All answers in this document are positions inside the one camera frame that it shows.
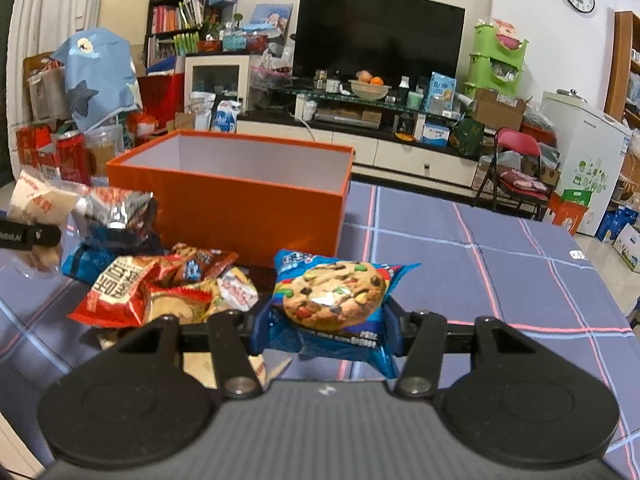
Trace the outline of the blue snack packet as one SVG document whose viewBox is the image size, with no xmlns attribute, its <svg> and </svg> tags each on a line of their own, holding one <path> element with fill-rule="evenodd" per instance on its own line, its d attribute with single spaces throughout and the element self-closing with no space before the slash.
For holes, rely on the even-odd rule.
<svg viewBox="0 0 640 480">
<path fill-rule="evenodd" d="M 75 281 L 92 285 L 116 258 L 117 255 L 106 248 L 80 243 L 65 259 L 62 273 Z"/>
</svg>

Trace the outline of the red folding chair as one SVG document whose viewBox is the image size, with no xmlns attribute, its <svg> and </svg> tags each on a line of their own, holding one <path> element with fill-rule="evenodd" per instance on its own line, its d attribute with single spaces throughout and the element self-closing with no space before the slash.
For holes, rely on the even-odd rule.
<svg viewBox="0 0 640 480">
<path fill-rule="evenodd" d="M 506 166 L 502 154 L 509 152 L 521 156 L 521 159 L 534 162 L 534 174 L 530 176 L 523 170 Z M 491 183 L 491 208 L 497 210 L 498 192 L 501 191 L 509 200 L 534 207 L 532 218 L 540 221 L 544 216 L 552 188 L 542 182 L 542 159 L 538 142 L 529 134 L 518 130 L 501 128 L 492 141 L 492 156 L 482 182 L 476 191 L 472 205 L 476 206 L 486 185 Z"/>
</svg>

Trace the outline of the blue star cloth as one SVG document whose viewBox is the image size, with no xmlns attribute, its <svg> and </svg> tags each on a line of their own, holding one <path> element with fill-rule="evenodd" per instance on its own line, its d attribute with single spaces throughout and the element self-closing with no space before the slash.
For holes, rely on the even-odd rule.
<svg viewBox="0 0 640 480">
<path fill-rule="evenodd" d="M 120 113 L 142 109 L 130 44 L 99 27 L 82 30 L 52 54 L 64 67 L 64 89 L 70 117 L 82 133 Z"/>
</svg>

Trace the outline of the blue candy cookie packet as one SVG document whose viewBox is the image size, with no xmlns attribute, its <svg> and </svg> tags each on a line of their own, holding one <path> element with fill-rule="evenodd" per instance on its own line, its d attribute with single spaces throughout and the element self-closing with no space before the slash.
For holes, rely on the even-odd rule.
<svg viewBox="0 0 640 480">
<path fill-rule="evenodd" d="M 398 374 L 385 301 L 418 266 L 341 260 L 282 249 L 274 256 L 269 347 L 305 358 L 366 362 Z"/>
</svg>

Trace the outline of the dark bookshelf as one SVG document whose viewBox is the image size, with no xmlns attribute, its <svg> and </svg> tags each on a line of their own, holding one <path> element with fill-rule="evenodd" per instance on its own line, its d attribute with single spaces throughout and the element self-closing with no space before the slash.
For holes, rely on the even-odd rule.
<svg viewBox="0 0 640 480">
<path fill-rule="evenodd" d="M 207 0 L 150 0 L 144 38 L 144 66 L 174 55 L 198 52 Z"/>
</svg>

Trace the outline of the fruit bowl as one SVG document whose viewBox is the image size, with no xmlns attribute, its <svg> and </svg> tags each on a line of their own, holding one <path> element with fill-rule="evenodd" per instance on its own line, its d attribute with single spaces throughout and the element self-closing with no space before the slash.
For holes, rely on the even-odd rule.
<svg viewBox="0 0 640 480">
<path fill-rule="evenodd" d="M 349 81 L 350 90 L 359 99 L 379 101 L 385 99 L 390 87 L 384 84 L 381 77 L 373 76 L 367 70 L 360 70 L 354 79 Z"/>
</svg>

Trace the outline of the red white carton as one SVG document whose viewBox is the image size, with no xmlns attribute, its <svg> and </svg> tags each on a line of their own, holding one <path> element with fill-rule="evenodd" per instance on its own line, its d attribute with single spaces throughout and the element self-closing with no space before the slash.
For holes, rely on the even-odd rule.
<svg viewBox="0 0 640 480">
<path fill-rule="evenodd" d="M 38 170 L 46 180 L 58 180 L 60 170 L 48 125 L 23 126 L 17 129 L 18 158 L 23 166 Z"/>
</svg>

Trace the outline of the cream gourd biscuit bag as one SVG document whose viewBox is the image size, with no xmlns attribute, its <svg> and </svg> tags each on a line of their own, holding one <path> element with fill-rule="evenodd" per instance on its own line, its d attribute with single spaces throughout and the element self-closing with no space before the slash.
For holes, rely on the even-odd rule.
<svg viewBox="0 0 640 480">
<path fill-rule="evenodd" d="M 56 186 L 41 180 L 33 171 L 22 170 L 12 192 L 6 218 L 26 224 L 58 226 L 62 233 L 56 247 L 34 247 L 14 250 L 27 273 L 52 273 L 60 268 L 63 253 L 63 234 L 67 218 L 78 202 L 80 194 L 73 186 Z"/>
</svg>

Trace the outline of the orange storage box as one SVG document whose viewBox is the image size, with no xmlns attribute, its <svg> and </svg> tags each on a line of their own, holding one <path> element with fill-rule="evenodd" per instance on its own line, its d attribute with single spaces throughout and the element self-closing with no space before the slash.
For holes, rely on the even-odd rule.
<svg viewBox="0 0 640 480">
<path fill-rule="evenodd" d="M 336 254 L 353 159 L 344 145 L 178 130 L 110 160 L 107 177 L 154 195 L 163 248 L 228 250 L 269 268 L 281 249 Z"/>
</svg>

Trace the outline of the white chest freezer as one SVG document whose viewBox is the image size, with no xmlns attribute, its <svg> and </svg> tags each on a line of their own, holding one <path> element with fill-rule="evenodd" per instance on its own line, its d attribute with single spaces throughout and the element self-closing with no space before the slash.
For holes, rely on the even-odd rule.
<svg viewBox="0 0 640 480">
<path fill-rule="evenodd" d="M 544 92 L 541 113 L 554 125 L 560 153 L 555 191 L 587 200 L 577 232 L 593 236 L 608 209 L 629 148 L 631 131 L 576 96 Z"/>
</svg>

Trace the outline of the red white snack bag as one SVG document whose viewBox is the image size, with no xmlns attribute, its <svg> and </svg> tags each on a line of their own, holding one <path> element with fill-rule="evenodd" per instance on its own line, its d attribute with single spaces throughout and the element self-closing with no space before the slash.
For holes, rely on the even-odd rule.
<svg viewBox="0 0 640 480">
<path fill-rule="evenodd" d="M 181 261 L 177 255 L 117 257 L 67 317 L 93 327 L 140 327 L 145 286 L 170 282 Z"/>
</svg>

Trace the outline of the black television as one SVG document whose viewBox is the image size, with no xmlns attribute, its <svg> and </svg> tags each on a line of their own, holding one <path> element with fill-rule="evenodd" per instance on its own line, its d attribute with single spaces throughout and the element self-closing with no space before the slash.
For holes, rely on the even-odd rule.
<svg viewBox="0 0 640 480">
<path fill-rule="evenodd" d="M 432 0 L 299 0 L 293 75 L 366 70 L 390 86 L 452 77 L 464 19 L 464 9 Z"/>
</svg>

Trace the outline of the white round cake packet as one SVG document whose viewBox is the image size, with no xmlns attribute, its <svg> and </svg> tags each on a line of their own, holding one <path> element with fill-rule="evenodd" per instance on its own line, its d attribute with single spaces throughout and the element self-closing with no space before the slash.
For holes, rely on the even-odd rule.
<svg viewBox="0 0 640 480">
<path fill-rule="evenodd" d="M 258 301 L 258 291 L 253 282 L 237 266 L 232 266 L 216 278 L 216 288 L 210 312 L 225 310 L 246 312 Z"/>
</svg>

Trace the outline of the green stacked bins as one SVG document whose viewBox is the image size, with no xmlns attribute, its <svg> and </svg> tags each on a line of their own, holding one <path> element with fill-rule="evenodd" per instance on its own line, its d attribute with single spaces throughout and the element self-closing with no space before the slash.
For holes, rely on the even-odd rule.
<svg viewBox="0 0 640 480">
<path fill-rule="evenodd" d="M 462 92 L 469 98 L 480 89 L 516 96 L 527 47 L 528 41 L 518 38 L 512 24 L 494 18 L 479 21 L 474 27 L 469 73 Z"/>
</svg>

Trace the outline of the blue plaid tablecloth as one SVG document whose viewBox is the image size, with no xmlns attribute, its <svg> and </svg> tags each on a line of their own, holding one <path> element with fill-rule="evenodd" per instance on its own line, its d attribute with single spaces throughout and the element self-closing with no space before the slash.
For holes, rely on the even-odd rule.
<svg viewBox="0 0 640 480">
<path fill-rule="evenodd" d="M 406 264 L 394 297 L 407 310 L 432 310 L 457 323 L 498 316 L 602 380 L 620 404 L 606 457 L 626 477 L 638 477 L 638 340 L 567 232 L 355 183 L 338 254 Z M 37 425 L 40 396 L 99 350 L 93 331 L 70 319 L 86 291 L 62 274 L 29 275 L 12 252 L 2 252 L 1 411 L 41 463 L 51 455 Z"/>
</svg>

